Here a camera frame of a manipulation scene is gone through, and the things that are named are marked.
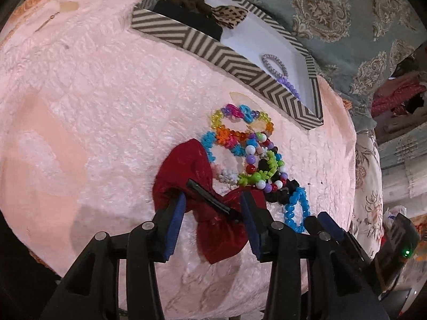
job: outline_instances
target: beige tag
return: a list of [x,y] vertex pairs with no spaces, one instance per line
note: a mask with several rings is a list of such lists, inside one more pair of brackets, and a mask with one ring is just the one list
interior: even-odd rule
[[78,9],[78,2],[76,1],[60,1],[59,12],[72,12]]

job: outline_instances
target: leopard print bow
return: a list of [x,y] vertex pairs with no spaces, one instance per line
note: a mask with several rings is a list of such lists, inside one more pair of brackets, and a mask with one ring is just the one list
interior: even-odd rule
[[234,29],[243,21],[248,11],[242,7],[236,6],[209,6],[204,0],[170,0],[171,2],[183,6],[188,10],[196,10],[208,18],[215,19],[215,22],[221,27]]

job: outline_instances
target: blue gripper pad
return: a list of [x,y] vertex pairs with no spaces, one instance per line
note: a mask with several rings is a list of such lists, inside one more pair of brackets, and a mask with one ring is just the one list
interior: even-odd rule
[[179,230],[181,229],[182,219],[184,219],[187,199],[184,192],[181,192],[176,201],[175,211],[170,220],[169,227],[165,236],[164,258],[169,261],[171,255],[175,251],[176,241],[178,240]]
[[332,219],[328,213],[321,211],[317,215],[317,220],[319,220],[326,232],[328,232],[337,242],[344,240],[344,230],[338,226],[335,220]]
[[257,257],[257,260],[259,261],[261,259],[261,238],[259,233],[257,232],[255,221],[252,216],[252,211],[250,209],[250,200],[255,203],[250,193],[248,195],[247,193],[243,192],[240,195],[240,210],[242,212],[243,224],[245,225],[249,244],[251,245],[252,249],[252,254],[254,254]]

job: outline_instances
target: blue beaded bracelet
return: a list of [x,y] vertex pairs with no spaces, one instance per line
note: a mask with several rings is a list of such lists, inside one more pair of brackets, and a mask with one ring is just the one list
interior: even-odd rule
[[[295,205],[300,203],[302,208],[302,221],[300,225],[297,225],[297,223],[293,220],[293,217],[295,216],[295,213],[293,212],[295,209]],[[285,205],[285,213],[283,215],[285,224],[289,226],[291,229],[293,229],[297,233],[302,233],[305,231],[304,228],[304,219],[308,216],[310,216],[310,206],[307,201],[307,194],[305,192],[305,188],[297,187],[295,192],[292,194],[292,196],[289,198],[289,204]]]

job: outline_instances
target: red cloth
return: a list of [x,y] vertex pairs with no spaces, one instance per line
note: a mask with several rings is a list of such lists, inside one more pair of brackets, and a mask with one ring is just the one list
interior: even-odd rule
[[398,107],[419,93],[426,91],[426,87],[419,83],[411,83],[397,88],[390,96],[377,96],[372,101],[371,115],[373,118]]
[[197,245],[206,259],[214,264],[238,254],[248,241],[243,223],[228,221],[206,204],[200,196],[188,190],[186,183],[193,179],[225,205],[240,211],[239,196],[251,191],[258,207],[266,208],[264,193],[250,187],[237,188],[224,197],[212,189],[212,170],[203,146],[196,139],[176,146],[163,161],[154,181],[155,210],[166,207],[169,199],[183,191],[187,198],[186,211],[194,211],[197,222]]

